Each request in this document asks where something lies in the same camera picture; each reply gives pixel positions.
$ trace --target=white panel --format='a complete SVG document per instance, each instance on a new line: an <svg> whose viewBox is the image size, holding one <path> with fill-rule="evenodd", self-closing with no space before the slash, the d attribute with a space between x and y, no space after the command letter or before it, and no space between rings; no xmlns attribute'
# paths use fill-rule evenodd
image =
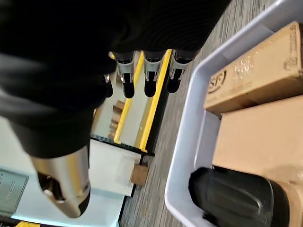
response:
<svg viewBox="0 0 303 227"><path fill-rule="evenodd" d="M68 218L43 195L36 176L31 175L12 218L55 226L111 227L119 218L123 199L121 194L92 189L85 213Z"/></svg>

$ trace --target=cardboard box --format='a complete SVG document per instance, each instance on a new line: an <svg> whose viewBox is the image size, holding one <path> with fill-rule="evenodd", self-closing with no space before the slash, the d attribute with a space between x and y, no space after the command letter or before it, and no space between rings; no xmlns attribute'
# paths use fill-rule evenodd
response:
<svg viewBox="0 0 303 227"><path fill-rule="evenodd" d="M302 30L293 22L214 74L204 108L226 113L302 95Z"/></svg>
<svg viewBox="0 0 303 227"><path fill-rule="evenodd" d="M213 165L279 183L303 226L303 96L223 114Z"/></svg>
<svg viewBox="0 0 303 227"><path fill-rule="evenodd" d="M134 165L130 181L136 185L144 186L148 174L148 167L138 164Z"/></svg>

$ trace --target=black strip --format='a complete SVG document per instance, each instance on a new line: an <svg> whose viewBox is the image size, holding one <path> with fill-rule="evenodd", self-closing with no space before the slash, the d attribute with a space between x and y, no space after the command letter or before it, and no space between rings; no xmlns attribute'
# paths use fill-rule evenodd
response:
<svg viewBox="0 0 303 227"><path fill-rule="evenodd" d="M166 88L166 81L169 79L169 66L170 66L170 64L167 66L167 69L166 69L166 74L165 74L165 78L164 78L163 87L162 87L162 90L160 93L159 102L158 102L158 105L156 108L155 116L152 121L151 131L148 136L147 143L146 143L146 150L147 150L148 154L153 155L153 156L155 155L155 149L156 149L156 145L157 145L159 131L160 131L162 119L164 116L167 99L169 97L169 93Z"/></svg>
<svg viewBox="0 0 303 227"><path fill-rule="evenodd" d="M115 147L118 147L118 148L122 148L122 149L125 149L125 150L132 151L132 152L137 153L139 155L155 156L155 154L149 154L149 153L143 152L139 148L135 148L135 147L126 145L124 143L121 143L121 144L114 143L112 140L110 140L108 138L105 138L103 136L98 136L96 134L91 134L90 138L92 140L96 140L96 141L99 141L101 143L106 143L106 144L109 144L109 145L112 145L112 146L115 146Z"/></svg>
<svg viewBox="0 0 303 227"><path fill-rule="evenodd" d="M140 165L142 165L142 163L143 163L143 157L144 157L144 156L141 156L141 159L140 159L140 162L139 162ZM135 192L135 190L136 190L136 186L137 186L137 185L134 184L133 190L132 190L132 193L131 193L131 196L130 196L130 197L133 197L133 196L134 196L134 192ZM121 218L122 218L122 215L123 215L123 211L124 211L124 207L125 207L125 203L126 203L126 198L127 198L127 196L124 196L123 203L122 203L122 208L121 208L120 215L119 215L119 221L121 221Z"/></svg>
<svg viewBox="0 0 303 227"><path fill-rule="evenodd" d="M127 196L125 195L125 196L124 196L124 199L123 199L123 203L122 203L122 207L121 207L121 211L120 211L119 219L118 219L119 221L121 221L121 219L122 219L123 210L124 210L125 203L126 203L126 198L127 198Z"/></svg>

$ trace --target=yellow edge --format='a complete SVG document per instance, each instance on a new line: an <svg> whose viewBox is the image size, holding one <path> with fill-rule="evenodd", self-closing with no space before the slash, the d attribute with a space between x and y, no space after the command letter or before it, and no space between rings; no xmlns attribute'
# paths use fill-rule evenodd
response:
<svg viewBox="0 0 303 227"><path fill-rule="evenodd" d="M140 72L141 72L141 69L142 69L142 66L143 66L143 62L144 62L144 55L143 55L143 52L142 52L141 55L140 55L138 64L137 64L136 71L134 73L134 87L136 87L136 83L139 79ZM116 130L116 134L115 134L115 137L114 137L114 142L115 143L121 144L121 142L119 140L120 140L121 132L122 132L122 129L123 129L126 117L127 117L129 106L131 105L131 101L132 101L131 98L127 98L126 101L125 101L125 105L124 105L123 111L121 113L121 118L120 118L120 121L119 121L119 124L118 124L118 128Z"/></svg>
<svg viewBox="0 0 303 227"><path fill-rule="evenodd" d="M155 116L157 105L159 102L162 86L163 86L164 79L165 79L165 74L167 71L167 67L169 65L170 55L171 55L171 50L167 50L165 53L164 59L163 59L162 67L160 70L160 75L158 77L156 93L152 98L151 108L148 113L146 124L145 124L144 130L143 130L143 135L142 135L142 138L140 141L139 149L144 152L146 152L146 150L145 150L146 143L147 143L147 139L148 139L148 136L149 136L151 128L152 128L152 121Z"/></svg>

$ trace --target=wood-grain floor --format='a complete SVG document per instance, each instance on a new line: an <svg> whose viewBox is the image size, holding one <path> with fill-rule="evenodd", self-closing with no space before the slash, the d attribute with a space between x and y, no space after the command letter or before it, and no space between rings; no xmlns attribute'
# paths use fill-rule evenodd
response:
<svg viewBox="0 0 303 227"><path fill-rule="evenodd" d="M247 25L274 0L233 0L199 55L186 70L180 89L168 98L155 157L145 157L150 168L146 185L137 187L133 198L127 198L121 227L182 227L167 210L164 190L183 111L190 76L197 64Z"/></svg>

